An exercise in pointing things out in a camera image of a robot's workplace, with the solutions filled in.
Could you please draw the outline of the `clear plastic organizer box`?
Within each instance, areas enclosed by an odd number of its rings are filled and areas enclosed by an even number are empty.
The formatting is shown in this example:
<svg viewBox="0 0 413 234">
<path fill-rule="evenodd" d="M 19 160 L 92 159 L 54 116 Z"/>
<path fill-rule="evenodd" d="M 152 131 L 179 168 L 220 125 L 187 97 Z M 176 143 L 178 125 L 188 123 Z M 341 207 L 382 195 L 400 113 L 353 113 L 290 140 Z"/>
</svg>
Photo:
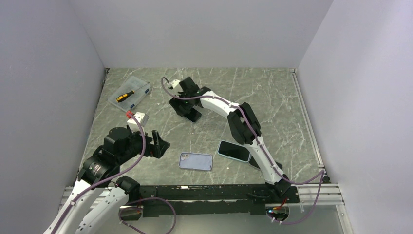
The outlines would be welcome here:
<svg viewBox="0 0 413 234">
<path fill-rule="evenodd" d="M 107 101 L 127 112 L 133 110 L 151 91 L 152 86 L 149 82 L 131 76 L 108 97 Z"/>
</svg>

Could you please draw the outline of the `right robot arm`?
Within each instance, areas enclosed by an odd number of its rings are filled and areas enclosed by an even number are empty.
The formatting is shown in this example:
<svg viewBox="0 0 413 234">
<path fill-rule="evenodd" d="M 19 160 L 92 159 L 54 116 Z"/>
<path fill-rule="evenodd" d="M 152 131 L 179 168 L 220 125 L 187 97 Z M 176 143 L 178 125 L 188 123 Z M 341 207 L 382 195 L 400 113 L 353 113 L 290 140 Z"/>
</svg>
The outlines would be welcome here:
<svg viewBox="0 0 413 234">
<path fill-rule="evenodd" d="M 173 81 L 163 77 L 161 85 L 171 96 L 169 104 L 179 116 L 190 114 L 198 106 L 225 117 L 234 140 L 247 148 L 258 164 L 269 187 L 269 198 L 274 202 L 286 198 L 291 183 L 267 149 L 261 125 L 248 103 L 231 102 L 207 87 L 200 88 L 191 77 Z"/>
</svg>

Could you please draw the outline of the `yellow black screwdriver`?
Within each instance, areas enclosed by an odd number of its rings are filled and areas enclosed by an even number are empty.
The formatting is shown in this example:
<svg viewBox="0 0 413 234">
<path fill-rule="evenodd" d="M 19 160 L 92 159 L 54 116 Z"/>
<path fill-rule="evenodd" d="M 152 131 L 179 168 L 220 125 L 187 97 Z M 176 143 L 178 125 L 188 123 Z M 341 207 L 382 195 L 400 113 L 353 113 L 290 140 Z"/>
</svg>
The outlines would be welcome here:
<svg viewBox="0 0 413 234">
<path fill-rule="evenodd" d="M 121 94 L 121 95 L 119 95 L 119 96 L 116 98 L 116 101 L 117 101 L 118 103 L 124 102 L 127 98 L 129 98 L 129 97 L 130 97 L 131 95 L 133 95 L 134 93 L 135 93 L 135 91 L 134 91 L 134 90 L 131 90 L 131 91 L 127 92 L 127 93 Z"/>
</svg>

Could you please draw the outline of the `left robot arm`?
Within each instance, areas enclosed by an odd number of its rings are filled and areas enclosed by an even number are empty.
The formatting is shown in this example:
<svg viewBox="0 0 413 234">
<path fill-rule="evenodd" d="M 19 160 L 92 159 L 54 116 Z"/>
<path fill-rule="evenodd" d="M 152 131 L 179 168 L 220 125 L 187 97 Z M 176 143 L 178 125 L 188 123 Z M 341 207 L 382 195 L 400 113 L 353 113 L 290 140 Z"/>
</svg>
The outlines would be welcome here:
<svg viewBox="0 0 413 234">
<path fill-rule="evenodd" d="M 170 147 L 156 130 L 152 136 L 133 132 L 129 127 L 109 131 L 80 169 L 74 187 L 47 234 L 94 234 L 115 211 L 140 198 L 140 184 L 128 176 L 118 177 L 120 166 L 137 155 L 160 158 Z M 115 187 L 95 207 L 92 204 L 111 181 Z"/>
</svg>

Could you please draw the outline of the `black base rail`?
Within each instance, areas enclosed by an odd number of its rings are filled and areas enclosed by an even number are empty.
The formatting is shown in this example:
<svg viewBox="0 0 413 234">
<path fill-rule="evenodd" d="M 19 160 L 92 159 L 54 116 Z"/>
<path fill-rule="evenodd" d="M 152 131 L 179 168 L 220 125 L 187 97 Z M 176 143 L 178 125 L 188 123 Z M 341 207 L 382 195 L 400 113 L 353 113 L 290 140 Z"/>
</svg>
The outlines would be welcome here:
<svg viewBox="0 0 413 234">
<path fill-rule="evenodd" d="M 265 215 L 277 205 L 299 203 L 298 189 L 279 195 L 266 184 L 142 185 L 127 207 L 139 208 L 143 217 L 161 215 L 236 214 Z"/>
</svg>

